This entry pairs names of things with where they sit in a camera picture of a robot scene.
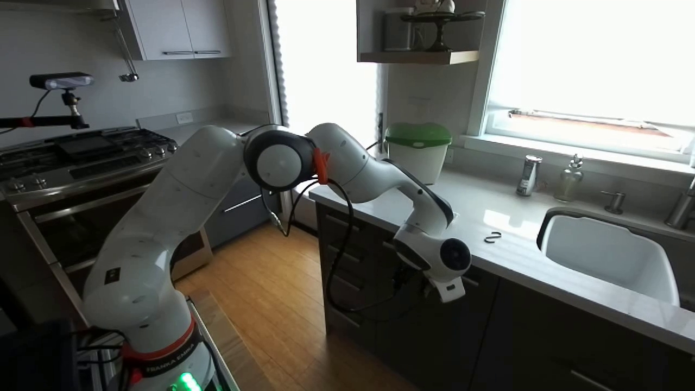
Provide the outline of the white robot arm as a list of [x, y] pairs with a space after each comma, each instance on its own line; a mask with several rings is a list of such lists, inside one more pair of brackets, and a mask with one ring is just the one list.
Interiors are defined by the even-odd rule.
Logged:
[[222, 374], [168, 269], [176, 248], [216, 219], [240, 176], [268, 192], [314, 181], [348, 203], [402, 192], [413, 213], [392, 236], [396, 257], [421, 272], [441, 299], [464, 296], [471, 258], [467, 245], [446, 235], [452, 207], [408, 172], [370, 157], [341, 126], [319, 124], [306, 134], [279, 126], [243, 134], [204, 126], [113, 226], [81, 286], [89, 324], [124, 336], [126, 391], [207, 389]]

